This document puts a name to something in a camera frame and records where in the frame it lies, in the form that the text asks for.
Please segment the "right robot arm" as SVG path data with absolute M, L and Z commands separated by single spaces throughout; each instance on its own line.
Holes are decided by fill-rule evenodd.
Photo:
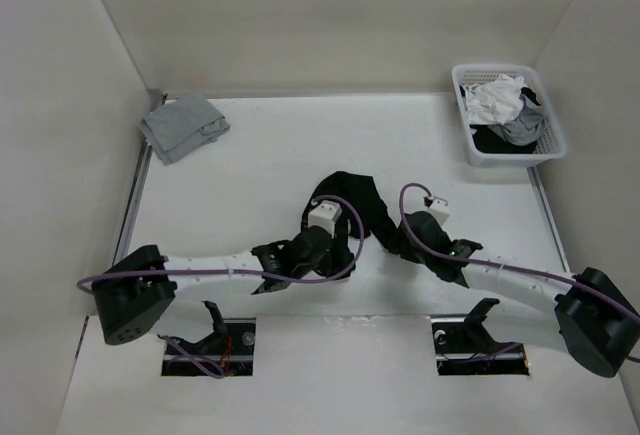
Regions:
M 481 302 L 467 314 L 464 339 L 483 351 L 495 343 L 520 342 L 571 356 L 589 372 L 612 378 L 639 341 L 639 314 L 601 270 L 558 275 L 497 260 L 482 260 L 482 245 L 452 240 L 426 211 L 404 214 L 399 254 L 427 267 L 440 280 L 470 290 L 491 292 L 526 305 L 539 318 L 495 311 L 496 301 Z

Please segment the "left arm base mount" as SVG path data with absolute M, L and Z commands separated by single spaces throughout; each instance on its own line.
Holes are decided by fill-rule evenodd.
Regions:
M 165 377 L 206 376 L 191 359 L 207 371 L 223 377 L 253 375 L 256 347 L 256 319 L 226 319 L 226 333 L 214 330 L 198 342 L 172 337 L 165 343 L 161 375 Z

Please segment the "black tank top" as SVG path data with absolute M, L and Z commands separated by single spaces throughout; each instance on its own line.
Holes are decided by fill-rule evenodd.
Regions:
M 394 224 L 388 214 L 387 205 L 380 197 L 372 176 L 338 171 L 322 180 L 311 195 L 304 209 L 301 227 L 308 225 L 307 215 L 313 209 L 312 200 L 321 195 L 338 196 L 349 202 L 358 212 L 364 228 L 364 237 L 373 235 L 391 254 L 417 263 L 404 232 Z M 337 240 L 330 253 L 321 262 L 323 270 L 331 273 L 345 268 L 354 258 L 348 248 L 348 237 L 360 238 L 357 222 L 348 209 L 343 210 L 336 228 Z

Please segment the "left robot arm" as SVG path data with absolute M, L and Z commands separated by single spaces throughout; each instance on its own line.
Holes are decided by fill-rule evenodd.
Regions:
M 210 354 L 224 342 L 220 311 L 228 298 L 329 287 L 352 274 L 360 254 L 349 247 L 345 222 L 334 230 L 311 225 L 291 240 L 222 257 L 171 258 L 154 244 L 143 245 L 78 286 L 94 298 L 106 344 L 124 345 L 152 333 Z M 205 309 L 212 320 L 189 322 L 178 312 L 182 305 Z

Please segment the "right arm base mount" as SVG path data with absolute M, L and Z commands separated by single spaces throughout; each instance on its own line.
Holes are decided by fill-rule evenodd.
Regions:
M 519 342 L 496 342 L 482 325 L 462 318 L 432 319 L 431 329 L 440 376 L 529 375 Z

